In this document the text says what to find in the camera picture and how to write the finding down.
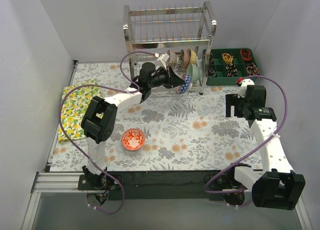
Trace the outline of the mint green bowl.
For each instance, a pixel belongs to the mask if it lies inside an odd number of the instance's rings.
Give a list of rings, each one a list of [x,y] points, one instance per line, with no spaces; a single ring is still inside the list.
[[[202,77],[201,69],[195,64],[189,64],[186,74],[189,75],[192,84],[195,84]]]

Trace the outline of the small purple patterned bowl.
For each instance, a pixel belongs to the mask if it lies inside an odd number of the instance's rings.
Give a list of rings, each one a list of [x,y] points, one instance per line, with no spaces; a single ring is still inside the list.
[[[178,65],[178,61],[179,61],[178,55],[176,54],[176,52],[171,51],[171,50],[168,50],[167,54],[168,54],[169,58],[166,62],[166,65],[168,67],[171,67],[172,69],[176,69],[177,65]]]

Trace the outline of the yellow and teal patterned bowl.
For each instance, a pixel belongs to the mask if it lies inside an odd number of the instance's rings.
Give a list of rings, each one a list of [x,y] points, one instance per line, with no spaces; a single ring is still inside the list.
[[[187,53],[189,55],[189,63],[195,65],[197,63],[197,54],[191,48],[187,50]]]

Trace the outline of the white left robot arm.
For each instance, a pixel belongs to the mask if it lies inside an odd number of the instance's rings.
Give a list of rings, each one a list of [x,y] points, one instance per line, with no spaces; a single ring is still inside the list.
[[[89,160],[82,168],[86,181],[96,190],[103,189],[106,177],[105,148],[110,138],[118,112],[144,102],[155,87],[167,89],[183,85],[184,80],[177,76],[171,67],[156,67],[147,62],[142,64],[139,75],[124,91],[111,97],[93,97],[82,119],[81,127],[86,137]]]

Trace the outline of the orange geometric patterned bowl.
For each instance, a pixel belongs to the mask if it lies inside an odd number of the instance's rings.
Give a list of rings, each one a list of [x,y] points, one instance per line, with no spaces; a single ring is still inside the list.
[[[192,79],[190,75],[184,74],[182,77],[184,83],[176,89],[177,94],[184,94],[192,87]]]

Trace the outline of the black leaf patterned bowl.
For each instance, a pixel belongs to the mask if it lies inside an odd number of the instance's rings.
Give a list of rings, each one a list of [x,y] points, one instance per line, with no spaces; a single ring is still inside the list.
[[[177,68],[179,70],[186,69],[190,63],[190,54],[188,50],[180,50],[178,54]]]

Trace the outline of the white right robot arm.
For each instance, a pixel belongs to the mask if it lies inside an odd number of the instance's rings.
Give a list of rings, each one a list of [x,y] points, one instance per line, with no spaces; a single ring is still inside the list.
[[[275,133],[277,118],[272,108],[265,106],[267,91],[249,79],[242,80],[236,94],[227,94],[226,116],[234,115],[248,121],[249,127],[261,145],[258,150],[262,160],[263,175],[249,166],[238,163],[226,176],[231,188],[245,186],[251,192],[257,207],[293,210],[306,184],[301,174],[295,173],[284,153],[280,136]]]

